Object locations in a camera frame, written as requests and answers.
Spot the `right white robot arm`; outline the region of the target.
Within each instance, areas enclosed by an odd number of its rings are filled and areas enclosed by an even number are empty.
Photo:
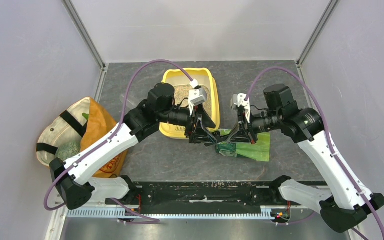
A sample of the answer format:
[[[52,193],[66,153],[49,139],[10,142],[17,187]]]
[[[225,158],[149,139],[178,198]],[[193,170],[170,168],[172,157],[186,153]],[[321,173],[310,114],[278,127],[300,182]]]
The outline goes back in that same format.
[[[259,115],[251,114],[246,94],[232,96],[231,107],[237,112],[238,122],[227,141],[256,144],[258,134],[280,130],[307,154],[328,185],[328,190],[321,190],[283,175],[270,185],[268,197],[272,203],[290,201],[307,207],[337,233],[356,227],[384,206],[384,196],[368,189],[351,170],[327,136],[316,110],[299,108],[291,89],[284,84],[265,88],[263,95],[267,108]]]

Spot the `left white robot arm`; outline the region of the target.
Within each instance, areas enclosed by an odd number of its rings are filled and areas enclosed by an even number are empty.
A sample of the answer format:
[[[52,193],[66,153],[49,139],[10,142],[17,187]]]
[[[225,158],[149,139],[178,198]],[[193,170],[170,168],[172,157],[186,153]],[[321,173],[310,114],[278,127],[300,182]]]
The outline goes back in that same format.
[[[209,143],[216,138],[209,131],[216,124],[204,109],[207,93],[202,86],[192,83],[193,89],[187,97],[188,106],[175,102],[175,88],[167,83],[158,83],[148,92],[147,99],[130,110],[105,136],[79,154],[63,161],[55,158],[50,164],[54,188],[57,189],[65,206],[75,210],[91,200],[121,200],[132,204],[137,191],[127,177],[96,178],[97,170],[122,152],[142,142],[159,130],[160,123],[185,128],[190,140],[198,129],[209,137]]]

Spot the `black plastic clip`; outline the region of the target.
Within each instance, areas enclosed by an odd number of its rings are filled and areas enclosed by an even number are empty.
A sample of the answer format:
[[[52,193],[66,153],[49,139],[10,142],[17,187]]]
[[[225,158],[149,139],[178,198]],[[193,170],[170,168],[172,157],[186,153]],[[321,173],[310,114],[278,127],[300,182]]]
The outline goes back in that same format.
[[[227,138],[229,137],[228,134],[222,134],[222,132],[220,130],[210,132],[207,134],[207,136],[208,136],[209,140],[208,140],[208,142],[204,143],[204,145],[206,147],[225,142],[227,140]]]

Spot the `green litter bag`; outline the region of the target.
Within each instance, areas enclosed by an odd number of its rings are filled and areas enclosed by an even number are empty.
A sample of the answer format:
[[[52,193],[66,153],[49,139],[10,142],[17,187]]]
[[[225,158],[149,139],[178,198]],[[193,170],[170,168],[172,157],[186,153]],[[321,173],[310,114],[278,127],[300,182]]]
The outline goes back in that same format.
[[[237,142],[221,142],[215,146],[215,151],[224,157],[246,158],[258,162],[270,161],[271,135],[268,132],[259,133],[256,144]]]

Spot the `clear plastic tube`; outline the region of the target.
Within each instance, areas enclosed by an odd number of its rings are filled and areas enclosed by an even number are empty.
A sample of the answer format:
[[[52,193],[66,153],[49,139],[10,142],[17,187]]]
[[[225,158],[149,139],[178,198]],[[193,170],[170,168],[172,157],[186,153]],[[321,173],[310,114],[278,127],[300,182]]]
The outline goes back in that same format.
[[[140,100],[138,100],[134,96],[129,95],[128,97],[126,97],[126,95],[124,93],[122,93],[120,95],[119,100],[121,102],[122,107],[124,106],[124,103],[126,103],[125,108],[124,108],[126,112],[136,108],[137,105],[140,103]]]

